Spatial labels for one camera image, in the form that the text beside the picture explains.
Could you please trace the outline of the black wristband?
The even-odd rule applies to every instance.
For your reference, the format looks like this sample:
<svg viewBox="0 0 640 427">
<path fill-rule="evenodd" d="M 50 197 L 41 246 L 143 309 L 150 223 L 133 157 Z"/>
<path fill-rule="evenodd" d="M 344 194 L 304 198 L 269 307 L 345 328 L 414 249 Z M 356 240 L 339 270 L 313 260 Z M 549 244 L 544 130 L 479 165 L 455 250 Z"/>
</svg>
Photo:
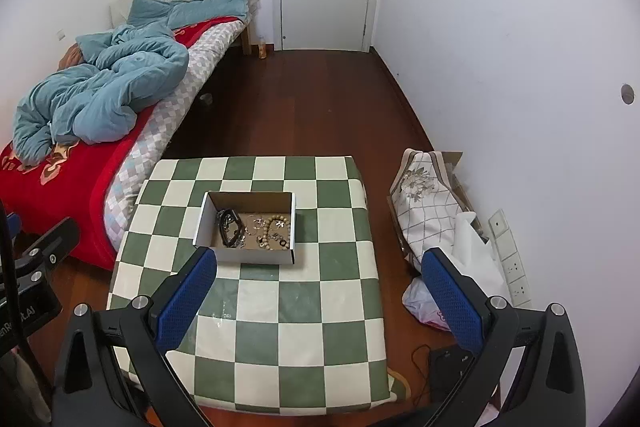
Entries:
<svg viewBox="0 0 640 427">
<path fill-rule="evenodd" d="M 234 209 L 226 208 L 217 213 L 219 235 L 224 247 L 235 248 L 242 243 L 245 225 Z"/>
</svg>

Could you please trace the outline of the white cardboard box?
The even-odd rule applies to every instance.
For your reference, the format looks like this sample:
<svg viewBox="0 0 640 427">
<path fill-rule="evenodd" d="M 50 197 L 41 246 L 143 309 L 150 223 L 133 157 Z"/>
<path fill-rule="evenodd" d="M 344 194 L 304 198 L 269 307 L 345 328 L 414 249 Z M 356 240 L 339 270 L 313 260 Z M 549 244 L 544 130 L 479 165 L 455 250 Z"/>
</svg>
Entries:
<svg viewBox="0 0 640 427">
<path fill-rule="evenodd" d="M 204 194 L 193 245 L 213 249 L 220 263 L 239 265 L 294 265 L 295 206 L 291 192 L 215 192 Z M 235 248 L 224 247 L 217 213 L 232 208 L 239 213 L 245 233 Z"/>
</svg>

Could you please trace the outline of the black box on floor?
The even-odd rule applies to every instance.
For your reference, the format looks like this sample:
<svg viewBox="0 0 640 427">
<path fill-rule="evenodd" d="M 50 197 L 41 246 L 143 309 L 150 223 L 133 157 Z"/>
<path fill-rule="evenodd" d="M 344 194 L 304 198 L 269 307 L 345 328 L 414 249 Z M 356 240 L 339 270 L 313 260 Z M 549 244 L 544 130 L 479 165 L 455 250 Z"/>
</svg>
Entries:
<svg viewBox="0 0 640 427">
<path fill-rule="evenodd" d="M 431 403 L 442 402 L 474 361 L 471 352 L 454 345 L 428 355 L 428 387 Z"/>
</svg>

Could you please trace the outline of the white plastic shopping bag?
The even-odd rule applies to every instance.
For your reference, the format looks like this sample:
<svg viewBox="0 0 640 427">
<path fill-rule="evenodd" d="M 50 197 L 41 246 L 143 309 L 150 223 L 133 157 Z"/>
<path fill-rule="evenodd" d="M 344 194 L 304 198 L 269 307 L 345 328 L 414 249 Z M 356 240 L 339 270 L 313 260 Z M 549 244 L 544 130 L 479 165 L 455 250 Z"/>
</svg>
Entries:
<svg viewBox="0 0 640 427">
<path fill-rule="evenodd" d="M 450 331 L 445 317 L 420 277 L 410 282 L 402 294 L 401 302 L 420 323 L 439 331 Z"/>
</svg>

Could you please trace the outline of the red bed blanket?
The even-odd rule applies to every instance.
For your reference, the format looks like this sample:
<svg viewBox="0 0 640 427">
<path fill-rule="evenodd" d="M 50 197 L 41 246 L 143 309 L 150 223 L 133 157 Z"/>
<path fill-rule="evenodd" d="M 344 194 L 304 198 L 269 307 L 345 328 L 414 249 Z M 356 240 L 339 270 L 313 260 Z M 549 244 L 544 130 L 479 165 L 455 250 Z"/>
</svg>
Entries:
<svg viewBox="0 0 640 427">
<path fill-rule="evenodd" d="M 190 48 L 207 29 L 235 21 L 218 17 L 183 27 L 177 30 L 177 40 Z M 7 145 L 1 153 L 4 209 L 21 218 L 22 230 L 28 234 L 41 235 L 61 220 L 72 218 L 79 229 L 79 243 L 72 256 L 87 265 L 111 271 L 119 248 L 115 251 L 107 240 L 104 199 L 154 106 L 141 113 L 124 139 L 96 145 L 79 142 L 57 146 L 40 165 L 29 169 L 22 166 L 13 154 L 13 147 Z"/>
</svg>

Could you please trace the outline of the floral patterned cloth bag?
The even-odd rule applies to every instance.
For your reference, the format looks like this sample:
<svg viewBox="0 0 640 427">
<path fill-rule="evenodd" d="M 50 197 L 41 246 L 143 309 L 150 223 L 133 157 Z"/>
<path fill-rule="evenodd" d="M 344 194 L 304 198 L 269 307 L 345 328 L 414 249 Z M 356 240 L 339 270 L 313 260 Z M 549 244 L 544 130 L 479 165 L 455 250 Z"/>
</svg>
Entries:
<svg viewBox="0 0 640 427">
<path fill-rule="evenodd" d="M 457 217 L 468 219 L 480 237 L 484 231 L 454 169 L 460 152 L 413 150 L 402 154 L 387 202 L 404 259 L 421 269 L 424 251 L 454 248 Z"/>
</svg>

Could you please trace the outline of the green white checkered tablecloth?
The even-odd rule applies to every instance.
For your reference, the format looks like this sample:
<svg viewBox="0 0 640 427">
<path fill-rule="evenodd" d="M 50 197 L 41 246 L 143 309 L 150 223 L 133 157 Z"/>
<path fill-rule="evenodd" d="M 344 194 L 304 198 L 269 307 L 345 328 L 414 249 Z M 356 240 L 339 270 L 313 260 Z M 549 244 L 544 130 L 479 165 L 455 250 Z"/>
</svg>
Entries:
<svg viewBox="0 0 640 427">
<path fill-rule="evenodd" d="M 388 368 L 366 191 L 349 156 L 159 161 L 139 192 L 107 304 L 150 295 L 193 253 L 207 192 L 290 192 L 292 265 L 219 265 L 167 355 L 202 407 L 326 415 L 405 399 Z"/>
</svg>

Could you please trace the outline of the blue quilt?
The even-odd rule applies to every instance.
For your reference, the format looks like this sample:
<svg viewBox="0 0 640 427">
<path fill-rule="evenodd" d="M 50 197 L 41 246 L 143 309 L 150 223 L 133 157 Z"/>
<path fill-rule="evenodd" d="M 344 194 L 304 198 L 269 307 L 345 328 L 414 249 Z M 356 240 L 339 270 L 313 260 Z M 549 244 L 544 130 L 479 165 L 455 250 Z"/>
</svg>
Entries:
<svg viewBox="0 0 640 427">
<path fill-rule="evenodd" d="M 55 145 L 122 139 L 186 75 L 189 52 L 175 31 L 249 12 L 250 0 L 132 0 L 126 24 L 77 37 L 82 62 L 44 78 L 17 104 L 15 156 L 34 167 Z"/>
</svg>

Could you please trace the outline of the checkered mattress sheet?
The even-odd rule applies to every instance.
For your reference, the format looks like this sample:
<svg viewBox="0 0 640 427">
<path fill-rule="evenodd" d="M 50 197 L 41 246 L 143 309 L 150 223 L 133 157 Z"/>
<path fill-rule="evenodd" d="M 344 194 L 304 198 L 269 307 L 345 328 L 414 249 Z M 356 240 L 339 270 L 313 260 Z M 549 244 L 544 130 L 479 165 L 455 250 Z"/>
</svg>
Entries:
<svg viewBox="0 0 640 427">
<path fill-rule="evenodd" d="M 162 158 L 198 92 L 245 28 L 246 23 L 236 20 L 204 31 L 189 48 L 186 75 L 174 92 L 153 107 L 151 116 L 116 171 L 104 199 L 104 230 L 115 251 L 129 228 L 144 181 L 149 179 L 157 161 Z"/>
</svg>

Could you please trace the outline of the small orange bottle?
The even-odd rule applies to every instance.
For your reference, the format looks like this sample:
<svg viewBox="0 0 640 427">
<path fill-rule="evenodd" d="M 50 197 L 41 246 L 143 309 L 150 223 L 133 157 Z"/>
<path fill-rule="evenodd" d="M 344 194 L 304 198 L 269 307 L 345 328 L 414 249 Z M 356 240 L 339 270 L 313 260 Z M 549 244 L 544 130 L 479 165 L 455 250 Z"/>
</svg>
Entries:
<svg viewBox="0 0 640 427">
<path fill-rule="evenodd" d="M 258 42 L 258 57 L 261 60 L 265 60 L 267 57 L 267 45 L 264 40 L 260 39 Z"/>
</svg>

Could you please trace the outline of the white wall socket strip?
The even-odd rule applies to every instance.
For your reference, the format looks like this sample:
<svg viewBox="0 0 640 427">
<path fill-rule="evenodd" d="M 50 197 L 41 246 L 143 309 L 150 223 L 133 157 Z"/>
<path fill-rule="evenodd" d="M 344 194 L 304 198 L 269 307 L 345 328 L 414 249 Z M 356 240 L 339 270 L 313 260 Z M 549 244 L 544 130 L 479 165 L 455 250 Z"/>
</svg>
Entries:
<svg viewBox="0 0 640 427">
<path fill-rule="evenodd" d="M 518 246 L 502 209 L 491 215 L 488 225 L 511 301 L 516 307 L 528 309 L 532 304 L 532 294 Z"/>
</svg>

